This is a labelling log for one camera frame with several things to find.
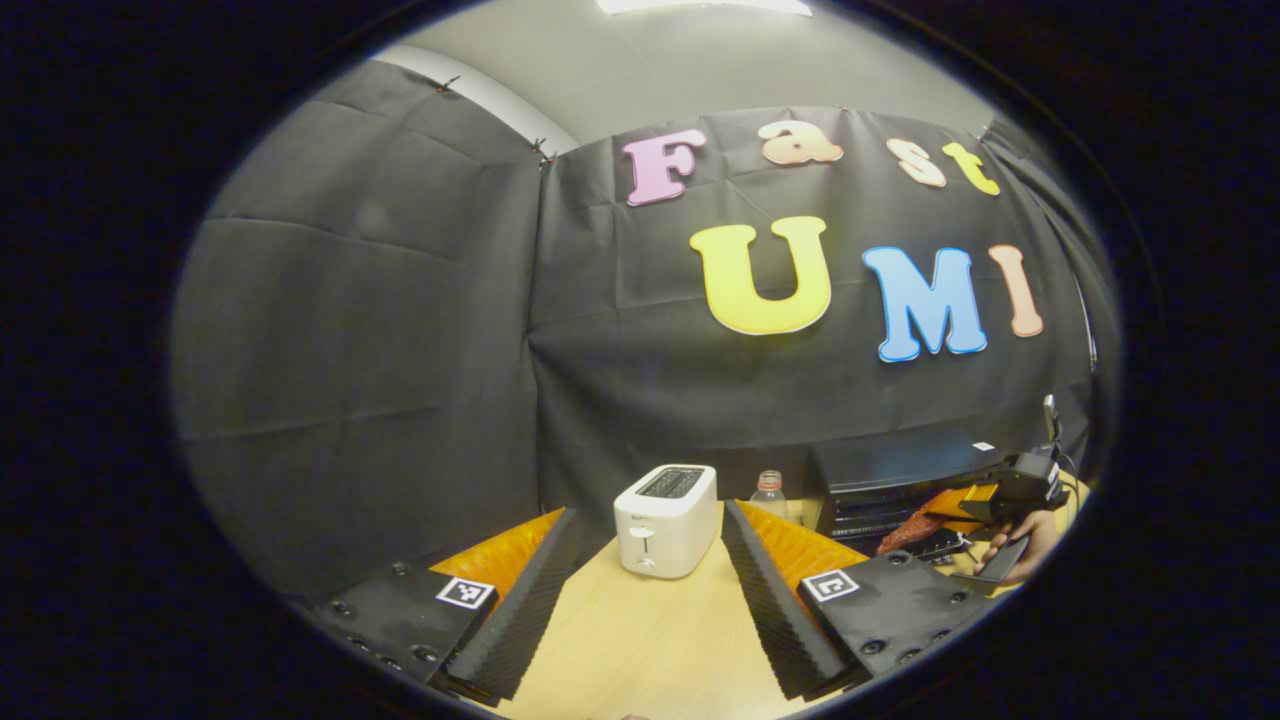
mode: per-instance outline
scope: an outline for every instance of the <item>blue letter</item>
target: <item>blue letter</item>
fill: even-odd
[[[863,263],[879,275],[884,293],[884,324],[888,338],[881,345],[881,360],[901,363],[920,355],[920,343],[911,337],[911,319],[920,337],[937,355],[942,348],[942,332],[951,316],[947,350],[956,354],[978,352],[987,347],[987,336],[978,324],[978,304],[969,279],[969,254],[943,247],[933,261],[933,286],[915,268],[900,247],[872,247],[863,252]]]

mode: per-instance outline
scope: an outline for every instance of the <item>human hand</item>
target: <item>human hand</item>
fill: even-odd
[[[1027,543],[1027,551],[1023,552],[1023,556],[1009,570],[1009,575],[1000,583],[1002,585],[1018,584],[1025,580],[1039,566],[1041,561],[1044,560],[1044,556],[1057,544],[1061,537],[1057,532],[1057,523],[1053,519],[1053,514],[1048,510],[1037,510],[1027,515],[1027,519],[1023,520],[1023,524],[1016,530],[1010,533],[1010,529],[1012,529],[1012,524],[1006,523],[1000,529],[1000,533],[991,538],[991,547],[983,553],[982,560],[973,566],[974,575],[982,573],[982,569],[987,566],[987,562],[991,562],[991,559],[1000,552],[1000,548],[1030,533],[1032,541]]]

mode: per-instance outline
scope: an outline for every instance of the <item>white toaster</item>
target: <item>white toaster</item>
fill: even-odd
[[[716,469],[659,465],[613,501],[613,519],[623,568],[684,578],[716,538]]]

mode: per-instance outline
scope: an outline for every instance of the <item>wooden table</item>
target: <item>wooden table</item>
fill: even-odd
[[[799,501],[790,505],[799,518]],[[1071,498],[1057,511],[1059,529],[1074,514]],[[980,557],[986,548],[975,543],[972,552]],[[942,570],[972,566],[960,555]],[[701,564],[678,580],[628,573],[617,539],[604,546],[564,583],[520,691],[497,712],[513,720],[773,720],[824,700],[782,697],[717,530]]]

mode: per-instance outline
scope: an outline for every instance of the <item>plastic bottle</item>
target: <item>plastic bottle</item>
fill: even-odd
[[[790,520],[787,518],[787,498],[782,496],[782,473],[777,470],[760,473],[760,479],[755,483],[755,495],[749,502],[765,512]]]

